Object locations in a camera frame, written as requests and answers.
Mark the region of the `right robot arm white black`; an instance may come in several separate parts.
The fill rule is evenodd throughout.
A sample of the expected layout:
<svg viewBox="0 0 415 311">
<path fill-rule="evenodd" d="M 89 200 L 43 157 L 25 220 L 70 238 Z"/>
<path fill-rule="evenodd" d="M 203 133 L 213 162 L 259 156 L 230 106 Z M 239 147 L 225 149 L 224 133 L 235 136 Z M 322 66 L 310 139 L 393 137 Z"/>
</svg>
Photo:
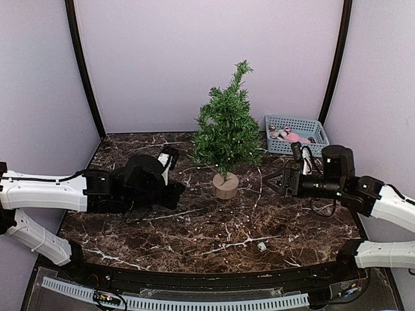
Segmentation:
<svg viewBox="0 0 415 311">
<path fill-rule="evenodd" d="M 282 196 L 327 199 L 366 217 L 386 220 L 414 231 L 414 199 L 371 176 L 355 174 L 353 151 L 341 145 L 322 149 L 323 169 L 315 167 L 308 146 L 291 144 L 301 169 L 284 168 L 263 178 L 263 184 Z M 331 276 L 345 281 L 357 269 L 406 268 L 414 270 L 414 242 L 348 240 L 337 253 Z"/>
</svg>

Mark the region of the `small green christmas tree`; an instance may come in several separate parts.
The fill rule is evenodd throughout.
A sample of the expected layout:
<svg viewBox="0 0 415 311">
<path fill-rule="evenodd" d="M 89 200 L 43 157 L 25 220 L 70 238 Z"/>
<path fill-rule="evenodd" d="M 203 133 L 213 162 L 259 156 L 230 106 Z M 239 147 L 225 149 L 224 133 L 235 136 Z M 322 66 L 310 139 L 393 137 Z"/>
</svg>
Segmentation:
<svg viewBox="0 0 415 311">
<path fill-rule="evenodd" d="M 235 67 L 227 87 L 209 90 L 209 102 L 200 107 L 192 138 L 194 162 L 215 169 L 213 191 L 222 200 L 237 194 L 239 178 L 233 169 L 257 168 L 262 160 L 259 124 L 251 116 L 248 90 L 243 88 L 244 76 L 253 69 L 248 60 Z"/>
</svg>

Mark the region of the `white battery box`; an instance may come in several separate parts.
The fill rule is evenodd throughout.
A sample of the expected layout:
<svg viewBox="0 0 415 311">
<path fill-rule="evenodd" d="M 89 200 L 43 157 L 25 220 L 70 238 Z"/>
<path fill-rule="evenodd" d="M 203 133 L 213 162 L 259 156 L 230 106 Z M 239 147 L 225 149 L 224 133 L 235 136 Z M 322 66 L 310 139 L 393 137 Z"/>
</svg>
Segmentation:
<svg viewBox="0 0 415 311">
<path fill-rule="evenodd" d="M 267 249 L 267 247 L 265 246 L 265 244 L 263 242 L 258 243 L 258 248 L 260 251 L 265 251 Z"/>
</svg>

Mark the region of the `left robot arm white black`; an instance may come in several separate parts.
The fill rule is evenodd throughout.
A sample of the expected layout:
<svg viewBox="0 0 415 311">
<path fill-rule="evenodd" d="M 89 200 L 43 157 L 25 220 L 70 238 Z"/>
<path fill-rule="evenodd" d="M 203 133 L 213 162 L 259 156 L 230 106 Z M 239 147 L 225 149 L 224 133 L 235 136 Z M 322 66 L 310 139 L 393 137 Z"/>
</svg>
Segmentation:
<svg viewBox="0 0 415 311">
<path fill-rule="evenodd" d="M 1 234 L 49 259 L 77 282 L 91 278 L 82 248 L 36 223 L 25 208 L 62 209 L 78 213 L 124 214 L 142 207 L 175 209 L 185 185 L 169 179 L 173 155 L 134 155 L 112 172 L 85 169 L 72 176 L 37 176 L 14 172 L 1 163 Z"/>
</svg>

